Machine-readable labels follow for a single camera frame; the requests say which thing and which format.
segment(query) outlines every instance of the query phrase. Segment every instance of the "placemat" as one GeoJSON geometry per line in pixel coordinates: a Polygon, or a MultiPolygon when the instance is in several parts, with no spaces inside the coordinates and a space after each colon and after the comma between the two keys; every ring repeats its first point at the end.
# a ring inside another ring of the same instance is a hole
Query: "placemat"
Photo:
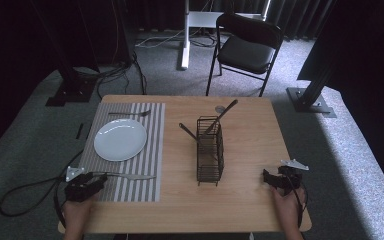
{"type": "Polygon", "coordinates": [[[108,177],[101,190],[100,201],[113,202],[155,202],[160,199],[161,164],[164,136],[164,103],[100,103],[80,159],[79,168],[85,172],[116,172],[126,174],[154,175],[149,180],[128,180],[122,177],[108,177]],[[145,117],[137,115],[109,115],[109,112],[143,112],[151,109],[145,117]],[[133,119],[146,129],[148,139],[141,152],[121,162],[101,158],[95,151],[96,133],[105,124],[117,119],[133,119]]]}

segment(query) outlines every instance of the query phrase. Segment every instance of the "metal stand base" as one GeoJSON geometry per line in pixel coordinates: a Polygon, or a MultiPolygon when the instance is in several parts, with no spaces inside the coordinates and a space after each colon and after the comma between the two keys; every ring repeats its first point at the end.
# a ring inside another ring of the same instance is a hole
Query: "metal stand base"
{"type": "Polygon", "coordinates": [[[305,88],[287,88],[286,91],[294,104],[295,111],[309,112],[309,113],[322,113],[325,118],[336,118],[336,114],[332,107],[328,107],[322,95],[320,95],[312,106],[308,107],[302,103],[302,95],[305,88]]]}
{"type": "Polygon", "coordinates": [[[55,96],[48,99],[46,106],[63,107],[66,102],[89,102],[96,81],[97,79],[84,80],[78,92],[68,92],[64,82],[62,82],[55,96]]]}

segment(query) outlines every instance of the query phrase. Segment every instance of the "white plate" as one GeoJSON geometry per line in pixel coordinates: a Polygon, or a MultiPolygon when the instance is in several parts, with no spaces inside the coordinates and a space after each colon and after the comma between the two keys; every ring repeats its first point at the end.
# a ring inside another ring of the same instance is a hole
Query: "white plate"
{"type": "Polygon", "coordinates": [[[96,153],[108,161],[124,161],[136,156],[145,146],[146,130],[138,121],[117,119],[105,124],[96,134],[96,153]]]}

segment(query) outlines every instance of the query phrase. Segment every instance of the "carpeted floor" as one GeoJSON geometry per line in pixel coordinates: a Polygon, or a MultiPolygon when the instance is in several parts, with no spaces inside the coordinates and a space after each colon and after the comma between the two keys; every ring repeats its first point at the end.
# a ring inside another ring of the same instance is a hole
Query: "carpeted floor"
{"type": "MultiPolygon", "coordinates": [[[[167,33],[146,33],[140,38],[167,33]]],[[[210,44],[205,38],[194,39],[210,44]]],[[[212,48],[192,45],[190,64],[180,70],[181,42],[169,41],[157,47],[148,42],[136,47],[137,60],[147,79],[149,95],[204,95],[212,48]]],[[[306,87],[296,81],[313,42],[284,42],[263,97],[274,106],[291,158],[305,163],[309,190],[308,210],[313,227],[307,239],[384,239],[384,176],[364,137],[353,121],[341,95],[325,88],[322,96],[337,118],[322,114],[297,113],[287,87],[306,87]]],[[[103,66],[102,71],[110,67],[103,66]]],[[[100,95],[141,94],[138,69],[132,66],[126,77],[99,86],[100,95]]],[[[81,124],[90,127],[99,95],[88,103],[67,103],[45,107],[61,83],[54,72],[37,87],[17,118],[0,140],[0,199],[9,189],[57,176],[84,147],[87,134],[78,136],[81,124]]],[[[258,95],[261,82],[235,73],[216,76],[210,90],[213,96],[258,95]]],[[[35,203],[50,184],[13,195],[6,210],[24,209],[35,203]]],[[[52,197],[21,217],[0,215],[0,239],[61,239],[52,197]]],[[[112,235],[87,235],[86,239],[112,239],[112,235]]],[[[281,233],[254,233],[255,239],[283,239],[281,233]]]]}

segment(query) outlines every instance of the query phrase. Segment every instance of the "utensil holder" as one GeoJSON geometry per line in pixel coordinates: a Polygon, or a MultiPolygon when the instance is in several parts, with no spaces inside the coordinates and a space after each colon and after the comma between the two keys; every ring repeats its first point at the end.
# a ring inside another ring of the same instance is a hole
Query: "utensil holder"
{"type": "Polygon", "coordinates": [[[196,136],[199,139],[196,154],[196,179],[198,186],[201,182],[211,182],[217,186],[223,174],[224,149],[220,122],[217,121],[213,129],[208,134],[203,135],[216,119],[217,117],[214,116],[201,116],[196,123],[196,136]]]}

